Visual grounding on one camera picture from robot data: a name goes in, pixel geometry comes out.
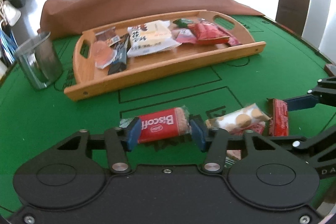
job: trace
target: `green tabletop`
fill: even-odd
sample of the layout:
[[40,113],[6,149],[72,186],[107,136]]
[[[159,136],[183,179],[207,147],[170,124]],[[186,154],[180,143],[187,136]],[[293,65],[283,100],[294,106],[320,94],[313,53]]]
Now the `green tabletop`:
[[[75,83],[72,54],[78,37],[54,41],[63,64],[62,77],[45,90],[34,91],[16,65],[0,88],[0,206],[17,210],[21,204],[13,189],[16,169],[79,129],[91,134],[134,117],[185,105],[204,120],[257,103],[266,111],[266,98],[303,95],[327,77],[325,61],[293,35],[259,16],[234,16],[256,41],[267,43],[261,54],[166,77],[79,102],[63,89]],[[230,28],[227,22],[219,24]],[[291,135],[311,137],[336,122],[335,109],[315,108],[289,113]],[[205,154],[188,137],[138,145],[128,154],[132,165],[199,164]],[[104,151],[93,159],[107,167]],[[320,182],[317,203],[333,180]],[[9,213],[0,208],[0,213]]]

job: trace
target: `green snack package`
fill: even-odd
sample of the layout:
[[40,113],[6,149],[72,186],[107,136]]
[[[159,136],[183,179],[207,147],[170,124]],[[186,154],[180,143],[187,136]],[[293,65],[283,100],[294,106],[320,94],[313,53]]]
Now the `green snack package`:
[[195,22],[187,18],[180,18],[173,21],[173,23],[175,23],[179,28],[188,28],[188,24],[193,24]]

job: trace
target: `metal cup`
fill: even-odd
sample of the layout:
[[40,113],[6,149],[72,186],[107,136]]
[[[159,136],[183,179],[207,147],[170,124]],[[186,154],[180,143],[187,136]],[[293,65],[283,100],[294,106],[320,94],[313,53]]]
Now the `metal cup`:
[[63,72],[49,37],[50,32],[42,32],[20,45],[14,54],[26,78],[36,90],[54,83]]

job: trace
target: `wooden tray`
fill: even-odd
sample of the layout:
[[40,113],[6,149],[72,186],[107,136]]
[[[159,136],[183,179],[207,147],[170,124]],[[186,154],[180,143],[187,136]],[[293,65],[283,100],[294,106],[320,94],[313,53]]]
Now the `wooden tray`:
[[[204,18],[213,22],[218,17],[234,24],[234,28],[230,32],[243,45],[228,47],[225,44],[210,46],[182,44],[170,51],[128,58],[127,69],[113,75],[107,75],[109,67],[103,70],[95,67],[90,50],[88,58],[80,54],[83,43],[92,45],[95,42],[95,33],[112,26],[115,26],[116,33],[122,36],[127,33],[127,27],[159,19],[172,21],[179,18],[189,18],[199,22],[199,18]],[[168,75],[258,54],[263,51],[265,45],[265,42],[255,42],[248,30],[235,19],[207,10],[167,13],[120,21],[83,32],[73,51],[73,72],[77,84],[67,87],[64,93],[71,100],[82,100]]]

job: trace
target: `lotus logo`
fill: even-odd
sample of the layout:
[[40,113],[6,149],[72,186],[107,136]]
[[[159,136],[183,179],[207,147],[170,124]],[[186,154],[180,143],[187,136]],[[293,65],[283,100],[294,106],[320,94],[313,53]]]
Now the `lotus logo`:
[[158,124],[157,126],[151,127],[150,131],[151,132],[158,132],[160,130],[163,130],[163,126]]

